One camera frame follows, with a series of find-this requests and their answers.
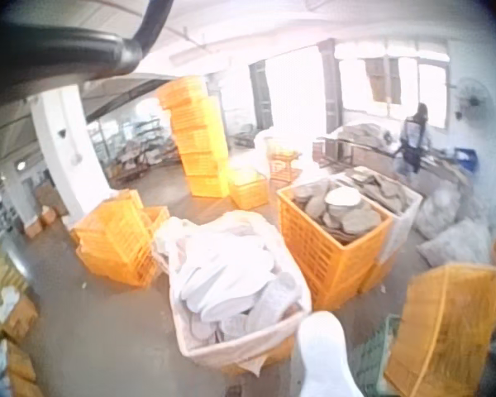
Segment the window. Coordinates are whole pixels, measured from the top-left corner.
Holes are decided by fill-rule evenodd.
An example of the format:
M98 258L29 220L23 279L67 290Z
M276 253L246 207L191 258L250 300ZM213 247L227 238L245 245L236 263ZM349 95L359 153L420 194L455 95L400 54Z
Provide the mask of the window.
M403 120L417 104L428 106L429 123L446 126L446 46L416 41L364 41L335 48L340 60L344 109Z

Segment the blue bin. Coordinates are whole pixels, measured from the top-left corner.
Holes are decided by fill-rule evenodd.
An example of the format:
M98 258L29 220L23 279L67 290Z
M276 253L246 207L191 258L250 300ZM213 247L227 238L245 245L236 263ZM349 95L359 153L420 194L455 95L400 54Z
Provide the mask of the blue bin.
M469 159L460 159L459 154L460 153L465 153ZM461 165L463 168L468 170L471 173L476 172L478 169L478 155L476 154L476 151L474 149L465 149L462 147L456 147L454 149L454 155L455 155L455 160L457 161L457 164Z

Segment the window frame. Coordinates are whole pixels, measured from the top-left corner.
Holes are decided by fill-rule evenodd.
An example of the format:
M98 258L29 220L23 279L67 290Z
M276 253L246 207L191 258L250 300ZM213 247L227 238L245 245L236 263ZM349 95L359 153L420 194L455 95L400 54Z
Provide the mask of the window frame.
M343 42L360 42L360 41L365 41L367 39L360 39L360 40L350 40L350 41L343 41ZM407 56L400 56L400 55L389 55L388 54L388 43L389 43L389 40L406 40L406 41L412 41L415 45L415 49L416 49L416 55L407 55ZM450 110L451 110L451 93L450 93L450 76L451 76L451 73L450 73L450 61L446 61L446 60L430 60L428 58L422 58L420 56L418 56L418 53L419 53L419 44L420 42L422 41L430 41L430 42L439 42L439 40L433 40L433 39L430 39L430 40L426 40L426 39L408 39L408 38L404 38L404 37L389 37L389 38L384 38L382 40L382 42L384 43L384 50L385 50L385 53L384 53L384 56L383 56L383 59L384 59L384 83L386 85L386 88L385 88L385 92L386 92L386 106L387 106L387 115L386 116L379 116L379 115L376 115L376 114L373 114L373 113L370 113L370 112L367 112L366 110L355 110L355 109L349 109L349 108L346 108L346 104L345 102L343 101L343 98L342 98L342 108L344 111L347 111L347 112L357 112L357 113L362 113L362 114L367 114L367 115L370 115L370 116L373 116L373 117L382 117L382 118L387 118L389 120L394 120L394 121L398 121L398 122L401 122L402 120L400 120L399 118L397 117L392 117L391 116L391 105L392 105L392 92L391 92L391 68L390 68L390 65L389 65L389 60L390 59L400 59L400 58L409 58L409 59L412 59L412 60L416 60L417 62L417 102L420 102L421 101L421 76L420 76L420 68L419 66L420 65L431 65L431 66L437 66L437 67L440 67L440 68L443 68L445 70L445 75L446 75L446 82L445 82L445 86L446 86L446 117L445 117L445 126L444 127L436 127L436 126L431 126L435 129L437 129L438 131L440 132L447 132L448 131L448 127L449 127L449 122L450 122ZM450 58L450 51L449 51L449 47L448 47L448 41L440 41L441 44L443 44L445 47L446 47L446 54L449 56ZM340 62L342 62L343 60L363 60L363 61L366 61L366 60L370 60L372 59L371 57L363 57L363 56L357 56L356 58L346 58L346 59L339 59L339 58L336 58L336 61L338 62L338 67L340 67Z

